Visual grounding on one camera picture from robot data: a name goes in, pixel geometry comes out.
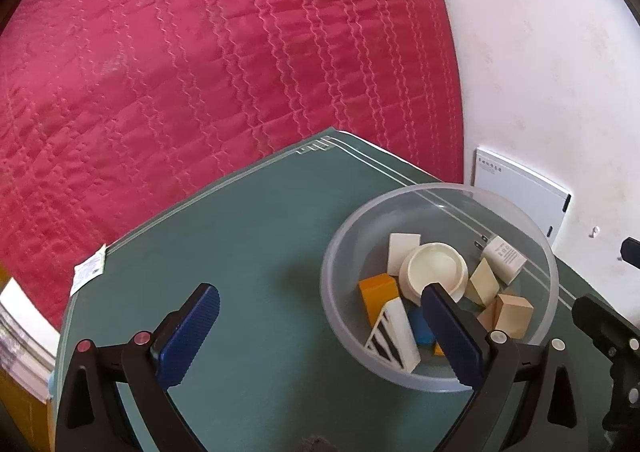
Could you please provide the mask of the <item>white booklet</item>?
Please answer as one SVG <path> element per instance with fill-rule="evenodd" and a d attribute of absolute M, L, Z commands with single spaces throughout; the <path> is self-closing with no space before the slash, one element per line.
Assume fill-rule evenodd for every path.
<path fill-rule="evenodd" d="M 494 151 L 477 148 L 473 184 L 518 206 L 554 246 L 572 194 L 523 164 Z"/>

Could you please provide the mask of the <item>white curtain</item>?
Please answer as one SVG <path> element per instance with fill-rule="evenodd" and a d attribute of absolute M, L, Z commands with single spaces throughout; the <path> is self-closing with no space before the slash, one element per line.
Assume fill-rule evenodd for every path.
<path fill-rule="evenodd" d="M 41 402 L 52 397 L 59 340 L 60 333 L 9 279 L 1 289 L 1 367 Z"/>

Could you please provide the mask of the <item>blue wooden block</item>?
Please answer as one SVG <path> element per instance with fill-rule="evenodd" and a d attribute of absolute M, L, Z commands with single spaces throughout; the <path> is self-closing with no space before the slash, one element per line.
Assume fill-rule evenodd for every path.
<path fill-rule="evenodd" d="M 421 346 L 432 346 L 435 336 L 425 321 L 422 310 L 419 307 L 412 307 L 408 311 L 408 320 L 416 343 Z"/>

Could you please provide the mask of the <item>red quilted bedspread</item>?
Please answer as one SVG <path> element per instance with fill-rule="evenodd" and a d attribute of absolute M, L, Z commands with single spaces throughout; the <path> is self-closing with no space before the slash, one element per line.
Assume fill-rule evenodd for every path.
<path fill-rule="evenodd" d="M 75 267 L 328 128 L 463 178 L 445 0 L 22 0 L 1 35 L 1 262 L 62 321 Z"/>

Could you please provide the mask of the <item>clear plastic bowl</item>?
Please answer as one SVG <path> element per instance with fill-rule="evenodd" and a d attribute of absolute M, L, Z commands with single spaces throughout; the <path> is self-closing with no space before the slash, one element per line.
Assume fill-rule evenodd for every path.
<path fill-rule="evenodd" d="M 320 292 L 336 338 L 362 366 L 383 380 L 418 391 L 460 392 L 448 361 L 422 349 L 421 363 L 404 372 L 367 352 L 371 333 L 358 283 L 387 268 L 390 236 L 419 235 L 421 243 L 445 243 L 470 269 L 480 263 L 484 245 L 498 236 L 524 258 L 523 269 L 506 286 L 534 307 L 524 335 L 542 344 L 559 297 L 559 273 L 548 238 L 535 221 L 502 196 L 472 186 L 421 183 L 387 192 L 353 212 L 335 232 L 324 254 Z"/>

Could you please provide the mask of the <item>white ceramic cup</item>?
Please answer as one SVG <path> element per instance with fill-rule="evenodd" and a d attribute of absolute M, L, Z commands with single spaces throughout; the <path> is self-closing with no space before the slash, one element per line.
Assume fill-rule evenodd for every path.
<path fill-rule="evenodd" d="M 458 302 L 468 284 L 469 271 L 461 254 L 445 243 L 418 246 L 401 264 L 398 282 L 402 296 L 420 305 L 425 287 L 437 283 Z"/>

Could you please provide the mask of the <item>green table mat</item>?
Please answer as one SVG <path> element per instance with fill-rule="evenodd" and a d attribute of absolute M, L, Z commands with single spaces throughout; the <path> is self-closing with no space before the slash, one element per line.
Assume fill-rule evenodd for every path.
<path fill-rule="evenodd" d="M 387 192 L 438 183 L 352 134 L 327 131 L 215 182 L 107 247 L 104 272 L 70 298 L 55 398 L 76 344 L 121 345 L 155 330 L 202 283 L 219 316 L 171 400 L 209 451 L 431 451 L 469 399 L 383 380 L 334 335 L 320 292 L 335 232 Z M 588 446 L 613 443 L 602 427 L 608 361 L 576 328 L 574 301 L 589 286 L 555 259 L 559 297 L 546 340 L 565 342 L 582 390 Z M 118 386 L 140 451 L 155 443 L 129 387 Z"/>

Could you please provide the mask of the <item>white power adapter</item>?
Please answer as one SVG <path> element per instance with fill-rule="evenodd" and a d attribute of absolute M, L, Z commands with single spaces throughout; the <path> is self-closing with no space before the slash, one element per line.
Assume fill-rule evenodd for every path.
<path fill-rule="evenodd" d="M 527 258 L 499 235 L 482 238 L 475 246 L 480 250 L 480 258 L 487 261 L 494 275 L 506 285 L 510 285 L 526 265 Z"/>

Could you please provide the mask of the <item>white paper slip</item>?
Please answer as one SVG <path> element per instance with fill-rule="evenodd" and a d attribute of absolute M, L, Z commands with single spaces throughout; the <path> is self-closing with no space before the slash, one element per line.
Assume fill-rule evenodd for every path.
<path fill-rule="evenodd" d="M 106 258 L 106 245 L 103 244 L 93 255 L 74 267 L 74 276 L 70 296 L 74 296 L 93 279 L 104 272 Z"/>

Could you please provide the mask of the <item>pink topped wooden cube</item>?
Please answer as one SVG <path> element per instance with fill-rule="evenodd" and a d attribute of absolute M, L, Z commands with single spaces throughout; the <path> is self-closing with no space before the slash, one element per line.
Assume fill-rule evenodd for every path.
<path fill-rule="evenodd" d="M 498 294 L 477 316 L 477 320 L 488 332 L 503 331 L 513 339 L 522 339 L 526 335 L 533 313 L 534 306 L 526 298 Z"/>

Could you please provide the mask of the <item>orange wooden cube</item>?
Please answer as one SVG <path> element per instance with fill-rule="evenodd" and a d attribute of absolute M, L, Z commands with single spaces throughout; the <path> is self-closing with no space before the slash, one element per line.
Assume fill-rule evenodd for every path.
<path fill-rule="evenodd" d="M 399 296 L 396 280 L 387 273 L 359 281 L 358 290 L 371 328 L 374 327 L 386 302 Z"/>

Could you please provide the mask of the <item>natural wooden cube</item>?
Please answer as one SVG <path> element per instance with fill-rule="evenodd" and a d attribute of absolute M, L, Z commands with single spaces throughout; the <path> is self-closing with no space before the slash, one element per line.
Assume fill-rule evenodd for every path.
<path fill-rule="evenodd" d="M 488 261 L 483 258 L 466 283 L 464 296 L 475 305 L 488 307 L 500 290 L 494 272 Z"/>

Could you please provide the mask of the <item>striped white triangular block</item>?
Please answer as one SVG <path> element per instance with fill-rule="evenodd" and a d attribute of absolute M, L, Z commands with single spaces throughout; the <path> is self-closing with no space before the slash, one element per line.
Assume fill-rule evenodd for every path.
<path fill-rule="evenodd" d="M 390 276 L 399 276 L 401 265 L 406 257 L 420 245 L 419 233 L 391 233 L 388 238 L 386 272 Z"/>

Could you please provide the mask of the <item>orange wooden block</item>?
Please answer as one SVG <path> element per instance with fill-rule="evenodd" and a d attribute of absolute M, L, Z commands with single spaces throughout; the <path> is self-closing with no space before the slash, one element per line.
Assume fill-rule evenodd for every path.
<path fill-rule="evenodd" d="M 443 357 L 445 355 L 444 350 L 442 350 L 438 342 L 434 343 L 433 354 L 435 357 Z"/>

